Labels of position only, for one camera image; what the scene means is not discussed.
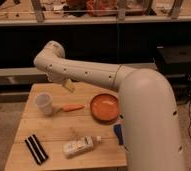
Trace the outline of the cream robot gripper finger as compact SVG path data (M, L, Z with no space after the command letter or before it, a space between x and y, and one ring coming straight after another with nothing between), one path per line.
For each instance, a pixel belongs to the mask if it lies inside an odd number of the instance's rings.
M74 92L75 91L75 86L73 82L70 79L66 79L63 81L62 86L68 90L69 92Z

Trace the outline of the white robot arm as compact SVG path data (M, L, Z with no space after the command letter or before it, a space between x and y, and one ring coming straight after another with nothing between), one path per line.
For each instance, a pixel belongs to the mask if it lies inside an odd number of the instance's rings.
M68 60L61 44L48 42L34 65L54 82L70 78L118 93L128 171L185 171L175 96L153 69Z

